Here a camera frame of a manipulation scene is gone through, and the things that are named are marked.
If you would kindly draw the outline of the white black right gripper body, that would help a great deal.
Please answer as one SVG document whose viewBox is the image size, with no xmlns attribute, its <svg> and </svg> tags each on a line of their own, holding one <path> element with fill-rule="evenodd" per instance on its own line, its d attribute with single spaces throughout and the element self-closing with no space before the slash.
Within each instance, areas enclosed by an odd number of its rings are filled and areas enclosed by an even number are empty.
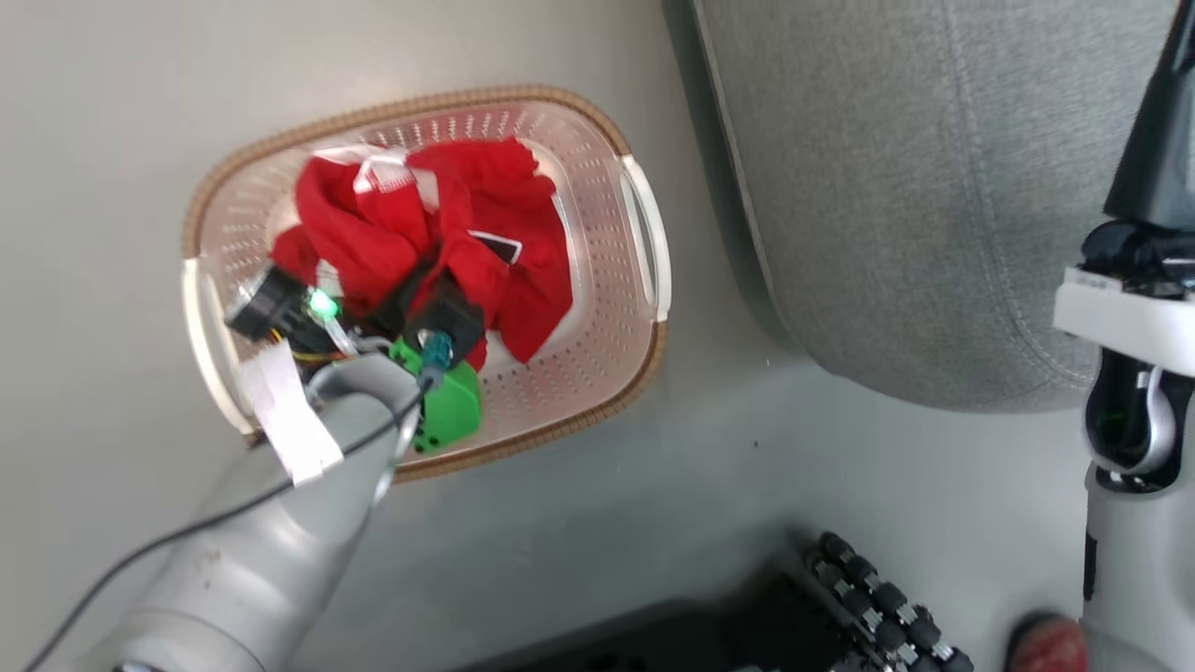
<svg viewBox="0 0 1195 672">
<path fill-rule="evenodd" d="M 1083 427 L 1098 481 L 1173 485 L 1195 438 L 1195 231 L 1114 220 L 1064 271 L 1055 326 L 1101 349 Z"/>
</svg>

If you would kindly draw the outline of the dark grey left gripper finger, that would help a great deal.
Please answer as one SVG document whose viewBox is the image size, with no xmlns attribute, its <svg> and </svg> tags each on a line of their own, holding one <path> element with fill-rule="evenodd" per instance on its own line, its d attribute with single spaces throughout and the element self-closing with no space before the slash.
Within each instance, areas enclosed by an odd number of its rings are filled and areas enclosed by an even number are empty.
<svg viewBox="0 0 1195 672">
<path fill-rule="evenodd" d="M 430 263 L 415 267 L 384 300 L 370 308 L 370 335 L 413 340 L 413 332 L 431 325 L 443 301 L 442 273 Z"/>
</svg>

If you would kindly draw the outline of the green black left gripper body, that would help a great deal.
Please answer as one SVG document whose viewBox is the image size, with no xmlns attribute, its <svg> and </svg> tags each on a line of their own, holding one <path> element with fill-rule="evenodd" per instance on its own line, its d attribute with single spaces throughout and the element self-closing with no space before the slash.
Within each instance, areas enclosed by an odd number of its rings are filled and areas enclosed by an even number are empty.
<svg viewBox="0 0 1195 672">
<path fill-rule="evenodd" d="M 413 332 L 413 340 L 396 340 L 391 346 L 391 358 L 418 381 L 421 332 L 448 332 L 453 342 L 453 361 L 443 385 L 424 392 L 421 401 L 421 424 L 413 439 L 419 456 L 435 454 L 482 429 L 482 383 L 467 358 L 484 341 L 484 312 L 456 287 L 443 287 L 439 307 L 431 325 Z"/>
</svg>

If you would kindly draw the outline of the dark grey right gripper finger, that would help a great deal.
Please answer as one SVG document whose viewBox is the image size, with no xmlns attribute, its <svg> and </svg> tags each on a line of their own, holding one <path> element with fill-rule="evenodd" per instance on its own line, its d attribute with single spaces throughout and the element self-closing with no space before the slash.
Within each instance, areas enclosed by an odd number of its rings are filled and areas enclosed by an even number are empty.
<svg viewBox="0 0 1195 672">
<path fill-rule="evenodd" d="M 1179 0 L 1119 158 L 1105 215 L 1195 231 L 1195 191 L 1189 187 L 1194 128 L 1195 0 Z"/>
</svg>

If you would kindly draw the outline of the red sports jersey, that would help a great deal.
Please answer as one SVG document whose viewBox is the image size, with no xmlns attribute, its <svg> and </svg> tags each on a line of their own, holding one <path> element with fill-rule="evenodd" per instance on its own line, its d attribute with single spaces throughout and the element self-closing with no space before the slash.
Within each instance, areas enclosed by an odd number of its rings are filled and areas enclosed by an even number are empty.
<svg viewBox="0 0 1195 672">
<path fill-rule="evenodd" d="M 318 149 L 294 189 L 298 221 L 272 263 L 315 285 L 337 273 L 347 312 L 366 318 L 407 281 L 413 308 L 449 279 L 482 308 L 520 362 L 531 361 L 572 307 L 568 237 L 554 182 L 516 139 L 406 152 Z"/>
</svg>

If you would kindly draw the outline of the cream perforated laundry basket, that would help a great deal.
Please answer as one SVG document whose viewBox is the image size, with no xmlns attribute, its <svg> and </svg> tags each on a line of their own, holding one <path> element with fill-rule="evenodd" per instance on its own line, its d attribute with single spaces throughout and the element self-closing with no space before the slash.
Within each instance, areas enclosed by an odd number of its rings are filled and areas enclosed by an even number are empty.
<svg viewBox="0 0 1195 672">
<path fill-rule="evenodd" d="M 667 338 L 672 267 L 652 187 L 623 132 L 581 94 L 546 85 L 422 94 L 275 133 L 235 149 L 197 188 L 182 226 L 185 325 L 206 391 L 247 442 L 261 430 L 235 371 L 258 348 L 225 328 L 225 310 L 265 263 L 313 149 L 507 138 L 532 149 L 554 181 L 572 308 L 527 364 L 491 332 L 482 430 L 451 447 L 410 451 L 396 481 L 478 468 L 600 424 L 652 381 Z"/>
</svg>

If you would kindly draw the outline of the grey fabric sofa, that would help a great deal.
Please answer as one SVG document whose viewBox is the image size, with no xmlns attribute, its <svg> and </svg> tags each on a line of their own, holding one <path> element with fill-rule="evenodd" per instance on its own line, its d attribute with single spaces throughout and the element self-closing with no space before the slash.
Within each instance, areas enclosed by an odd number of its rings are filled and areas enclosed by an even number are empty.
<svg viewBox="0 0 1195 672">
<path fill-rule="evenodd" d="M 1050 324 L 1178 0 L 692 0 L 774 311 L 831 374 L 1079 407 Z"/>
</svg>

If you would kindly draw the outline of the red round button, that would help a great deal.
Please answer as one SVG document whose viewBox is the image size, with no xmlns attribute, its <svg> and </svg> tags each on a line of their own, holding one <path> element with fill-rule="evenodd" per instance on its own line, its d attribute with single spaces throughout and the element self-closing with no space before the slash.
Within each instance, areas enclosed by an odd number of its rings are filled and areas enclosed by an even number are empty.
<svg viewBox="0 0 1195 672">
<path fill-rule="evenodd" d="M 1004 672 L 1089 672 L 1080 622 L 1046 611 L 1021 618 L 1010 634 Z"/>
</svg>

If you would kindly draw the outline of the black roller omni wheel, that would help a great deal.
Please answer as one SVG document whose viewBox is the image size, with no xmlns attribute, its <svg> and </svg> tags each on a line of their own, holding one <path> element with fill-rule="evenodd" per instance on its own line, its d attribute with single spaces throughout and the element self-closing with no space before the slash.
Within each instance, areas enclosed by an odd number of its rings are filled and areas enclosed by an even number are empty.
<svg viewBox="0 0 1195 672">
<path fill-rule="evenodd" d="M 802 562 L 880 672 L 978 672 L 972 658 L 948 642 L 927 607 L 882 578 L 836 533 L 820 534 L 803 550 Z"/>
</svg>

